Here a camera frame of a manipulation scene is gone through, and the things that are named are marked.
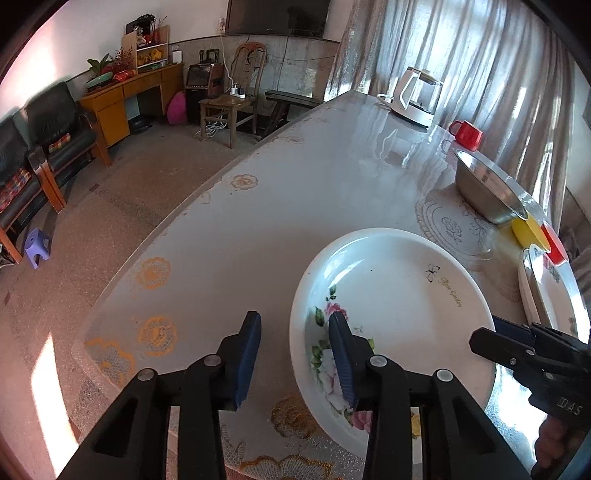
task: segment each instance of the television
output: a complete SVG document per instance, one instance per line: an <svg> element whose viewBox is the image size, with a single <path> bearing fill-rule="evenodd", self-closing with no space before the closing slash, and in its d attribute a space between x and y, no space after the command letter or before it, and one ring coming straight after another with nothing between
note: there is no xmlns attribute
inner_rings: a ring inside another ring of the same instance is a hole
<svg viewBox="0 0 591 480"><path fill-rule="evenodd" d="M330 0L229 0L226 34L322 38Z"/></svg>

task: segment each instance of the terrazzo floor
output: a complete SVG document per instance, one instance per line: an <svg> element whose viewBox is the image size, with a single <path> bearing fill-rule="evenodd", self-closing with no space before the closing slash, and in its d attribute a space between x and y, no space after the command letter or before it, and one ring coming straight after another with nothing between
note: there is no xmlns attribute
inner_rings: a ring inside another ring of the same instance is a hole
<svg viewBox="0 0 591 480"><path fill-rule="evenodd" d="M37 270L26 259L0 270L0 433L33 480L56 477L56 454L48 451L39 419L39 412L51 413L52 406L41 400L43 381L34 381L50 385L51 372L35 373L38 359L51 356L48 345L53 344L53 371L80 442L108 406L72 358L81 323L148 234L256 143L238 132L237 146L230 150L227 130L205 142L193 137L197 130L155 125L113 146L112 167L93 161L62 189L67 207L59 215L46 204L31 222L30 228L52 237L51 258Z"/></svg>

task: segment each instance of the screw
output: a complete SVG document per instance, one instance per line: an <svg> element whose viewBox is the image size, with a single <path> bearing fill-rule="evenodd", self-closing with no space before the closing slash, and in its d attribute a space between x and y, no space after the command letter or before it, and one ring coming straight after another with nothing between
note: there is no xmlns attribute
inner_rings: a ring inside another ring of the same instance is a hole
<svg viewBox="0 0 591 480"><path fill-rule="evenodd" d="M144 368L138 372L138 380L141 380L142 382L151 380L153 376L154 370L151 368Z"/></svg>
<svg viewBox="0 0 591 480"><path fill-rule="evenodd" d="M437 378L442 382L450 382L453 379L453 374L444 368L437 371Z"/></svg>
<svg viewBox="0 0 591 480"><path fill-rule="evenodd" d="M372 364L374 367L385 367L388 363L386 357L382 355L374 355L372 358L369 359L369 363Z"/></svg>
<svg viewBox="0 0 591 480"><path fill-rule="evenodd" d="M219 358L219 355L215 353L213 355L208 355L203 359L203 363L208 367L217 367L219 364L222 363L222 359Z"/></svg>

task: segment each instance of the plaid cushion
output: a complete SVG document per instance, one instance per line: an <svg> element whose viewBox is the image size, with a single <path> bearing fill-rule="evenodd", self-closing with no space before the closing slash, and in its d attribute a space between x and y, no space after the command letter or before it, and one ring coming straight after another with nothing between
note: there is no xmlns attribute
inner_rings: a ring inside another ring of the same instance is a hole
<svg viewBox="0 0 591 480"><path fill-rule="evenodd" d="M31 173L24 168L21 168L10 180L8 180L6 185L0 190L0 212L4 211L12 199L20 193L29 180L31 180Z"/></svg>
<svg viewBox="0 0 591 480"><path fill-rule="evenodd" d="M53 153L56 150L59 150L61 147L63 147L65 144L67 144L71 139L72 139L72 137L70 136L70 134L65 134L57 142L49 145L49 147L48 147L49 153Z"/></svg>

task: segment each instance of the purple stool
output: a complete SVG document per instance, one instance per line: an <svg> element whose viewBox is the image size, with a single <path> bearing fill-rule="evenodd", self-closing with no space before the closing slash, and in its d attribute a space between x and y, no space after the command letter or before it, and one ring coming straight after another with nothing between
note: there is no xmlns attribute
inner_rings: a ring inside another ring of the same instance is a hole
<svg viewBox="0 0 591 480"><path fill-rule="evenodd" d="M28 234L25 240L25 253L29 260L33 264L33 268L37 268L37 262L35 262L35 255L39 255L43 260L49 260L49 246L50 238L38 228L34 228L31 233Z"/></svg>

